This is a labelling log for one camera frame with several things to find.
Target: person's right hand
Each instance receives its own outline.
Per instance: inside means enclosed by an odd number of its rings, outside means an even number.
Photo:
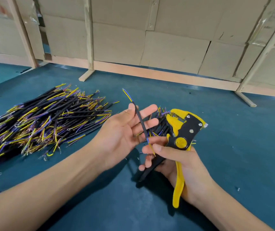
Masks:
[[[164,147],[167,143],[166,137],[154,136],[149,138],[153,150],[156,154],[166,158],[162,164],[156,167],[156,171],[161,172],[172,184],[176,185],[177,169],[175,161],[182,164],[182,173],[185,178],[185,187],[182,198],[190,204],[197,206],[204,203],[211,194],[215,182],[209,175],[206,167],[201,162],[194,147],[190,151],[181,151],[171,147]],[[143,147],[142,152],[148,154],[144,165],[139,166],[140,171],[151,166],[153,158],[152,150],[149,145]]]

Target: yellow handle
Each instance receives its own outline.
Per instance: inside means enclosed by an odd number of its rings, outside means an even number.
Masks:
[[[180,196],[182,194],[183,188],[185,186],[185,178],[182,174],[182,167],[181,163],[176,161],[176,167],[177,167],[177,181],[176,186],[174,188],[174,194],[173,194],[173,207],[178,208],[179,207],[179,200]]]

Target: forearm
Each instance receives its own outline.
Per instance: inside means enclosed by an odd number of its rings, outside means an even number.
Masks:
[[[86,145],[37,176],[0,193],[0,231],[36,230],[100,173]]]
[[[273,230],[225,192],[218,184],[196,207],[220,230]]]

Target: wire stripper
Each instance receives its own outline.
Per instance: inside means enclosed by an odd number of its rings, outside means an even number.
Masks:
[[[166,120],[172,129],[172,135],[167,134],[166,136],[168,140],[166,146],[183,151],[189,151],[195,135],[202,128],[206,128],[208,126],[208,124],[199,116],[180,109],[172,109],[170,113],[166,115]],[[139,179],[139,182],[143,181],[146,176],[164,160],[165,158],[156,154],[156,156],[152,159],[151,167],[145,169]],[[180,196],[185,185],[181,163],[176,161],[176,167],[177,181],[173,194],[174,208],[179,207]]]

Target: hand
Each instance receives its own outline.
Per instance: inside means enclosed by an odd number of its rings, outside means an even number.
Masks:
[[[140,111],[142,118],[156,112],[155,104]],[[157,118],[144,122],[147,129],[158,125]],[[124,159],[132,149],[146,140],[142,125],[135,114],[135,106],[130,103],[127,110],[111,116],[101,127],[100,131],[89,143],[91,149],[100,160],[103,170],[110,169]]]
[[[180,151],[171,147],[163,147],[167,143],[166,137],[154,136],[149,138],[153,150],[156,154],[166,158],[162,164],[156,167],[156,171],[161,172],[172,184],[176,185],[177,169],[175,161],[182,164],[182,173],[185,178],[185,187],[182,197],[190,204],[197,206],[198,203],[207,199],[215,186],[215,182],[209,175],[206,167],[201,162],[194,147],[190,151]],[[142,152],[148,154],[144,165],[139,166],[139,170],[151,166],[152,150],[149,145],[143,147]]]

